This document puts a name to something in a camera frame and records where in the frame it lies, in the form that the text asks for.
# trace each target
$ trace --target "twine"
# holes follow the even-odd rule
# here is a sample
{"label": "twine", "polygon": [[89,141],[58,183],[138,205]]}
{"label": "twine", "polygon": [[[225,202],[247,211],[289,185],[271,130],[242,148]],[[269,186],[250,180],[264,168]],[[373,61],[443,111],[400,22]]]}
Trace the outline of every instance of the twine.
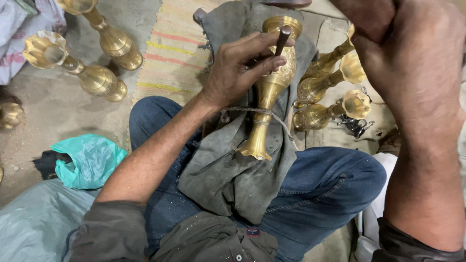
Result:
{"label": "twine", "polygon": [[275,118],[275,120],[277,120],[283,126],[283,128],[287,131],[288,138],[289,138],[291,144],[295,148],[295,151],[298,151],[298,147],[296,146],[294,138],[291,136],[291,132],[288,129],[287,125],[276,114],[274,114],[271,110],[263,109],[263,108],[239,107],[239,106],[227,107],[227,108],[225,108],[224,110],[221,111],[221,116],[220,116],[221,121],[224,122],[224,123],[228,123],[230,121],[230,117],[228,115],[226,115],[227,110],[228,111],[252,111],[252,112],[258,112],[258,113],[273,116],[273,118]]}

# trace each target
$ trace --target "engraved brass vase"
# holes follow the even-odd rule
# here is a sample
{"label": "engraved brass vase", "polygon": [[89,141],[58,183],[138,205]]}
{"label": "engraved brass vase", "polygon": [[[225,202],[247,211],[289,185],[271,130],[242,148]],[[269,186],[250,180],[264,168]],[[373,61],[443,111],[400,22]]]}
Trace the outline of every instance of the engraved brass vase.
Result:
{"label": "engraved brass vase", "polygon": [[336,104],[325,107],[321,104],[309,104],[293,115],[293,125],[298,131],[318,130],[326,127],[331,118],[346,114],[354,119],[363,119],[371,108],[369,97],[361,90],[349,90]]}
{"label": "engraved brass vase", "polygon": [[297,101],[299,103],[313,104],[322,100],[327,89],[343,81],[357,84],[366,78],[359,57],[356,54],[347,54],[342,58],[340,69],[324,78],[307,78],[298,85]]}
{"label": "engraved brass vase", "polygon": [[19,125],[21,120],[18,118],[23,109],[17,103],[0,104],[0,128],[12,129]]}
{"label": "engraved brass vase", "polygon": [[102,16],[95,5],[98,0],[56,0],[66,12],[74,15],[82,14],[93,29],[100,34],[100,47],[103,52],[126,70],[136,70],[143,63],[141,53],[136,49],[133,40],[122,30],[109,26],[107,18]]}
{"label": "engraved brass vase", "polygon": [[354,35],[354,25],[351,25],[348,29],[346,41],[337,46],[331,53],[322,54],[320,59],[311,62],[308,69],[301,78],[301,81],[309,77],[323,78],[335,71],[335,64],[338,60],[342,59],[347,53],[354,50],[354,45],[351,42],[351,37]]}
{"label": "engraved brass vase", "polygon": [[[300,36],[302,32],[301,23],[289,16],[274,16],[265,20],[262,24],[262,31],[264,33],[279,34],[280,28],[284,25],[289,25],[292,28],[289,38],[296,40]],[[270,49],[275,52],[276,46]],[[257,107],[260,109],[272,110],[278,95],[290,85],[291,80],[295,76],[295,48],[284,47],[281,55],[286,57],[287,64],[280,67],[278,72],[272,72],[268,76],[261,77],[254,84],[258,94]],[[253,156],[258,160],[267,159],[271,161],[272,157],[267,153],[265,147],[267,126],[271,120],[271,115],[256,112],[249,139],[237,151],[240,151],[244,156]]]}
{"label": "engraved brass vase", "polygon": [[85,66],[81,60],[71,57],[65,39],[57,33],[38,31],[26,38],[23,55],[30,64],[41,69],[65,68],[79,78],[82,89],[107,101],[118,102],[128,93],[126,84],[108,68]]}

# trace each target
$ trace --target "green plastic bag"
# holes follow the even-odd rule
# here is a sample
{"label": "green plastic bag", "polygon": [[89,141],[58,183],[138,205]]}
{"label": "green plastic bag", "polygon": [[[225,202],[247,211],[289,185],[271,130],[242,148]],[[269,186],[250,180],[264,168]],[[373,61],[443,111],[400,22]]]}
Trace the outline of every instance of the green plastic bag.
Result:
{"label": "green plastic bag", "polygon": [[55,173],[66,187],[78,189],[102,187],[128,154],[112,141],[95,134],[68,138],[50,147],[71,157],[73,162],[68,164],[57,160]]}

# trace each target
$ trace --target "blue jeans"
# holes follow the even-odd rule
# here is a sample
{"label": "blue jeans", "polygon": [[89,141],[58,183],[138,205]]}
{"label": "blue jeans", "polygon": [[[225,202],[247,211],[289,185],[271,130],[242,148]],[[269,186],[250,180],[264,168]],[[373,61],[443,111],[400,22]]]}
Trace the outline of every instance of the blue jeans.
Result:
{"label": "blue jeans", "polygon": [[[180,105],[165,97],[146,97],[137,102],[130,115],[132,149],[180,110]],[[160,247],[162,237],[176,224],[202,210],[177,189],[177,180],[200,135],[199,130],[189,139],[147,203],[148,255]],[[254,227],[237,221],[240,227],[258,228],[277,238],[276,261],[301,261],[307,251],[365,209],[379,195],[386,179],[382,165],[361,151],[313,147],[296,155],[262,223]]]}

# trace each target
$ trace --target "man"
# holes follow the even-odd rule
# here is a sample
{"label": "man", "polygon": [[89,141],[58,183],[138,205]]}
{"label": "man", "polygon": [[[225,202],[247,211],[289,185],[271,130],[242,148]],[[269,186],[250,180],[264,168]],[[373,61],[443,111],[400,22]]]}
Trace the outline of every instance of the man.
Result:
{"label": "man", "polygon": [[[465,119],[458,101],[465,20],[437,0],[397,4],[383,44],[358,33],[352,38],[404,137],[379,220],[383,249],[373,261],[462,261],[465,216],[456,147]],[[222,45],[207,85],[183,108],[162,97],[135,105],[134,152],[85,215],[72,239],[72,261],[144,261],[146,245],[151,261],[300,261],[377,197],[385,180],[380,164],[334,147],[296,152],[279,195],[254,228],[200,212],[176,190],[202,123],[286,63],[272,56],[244,66],[266,54],[277,37],[254,33]]]}

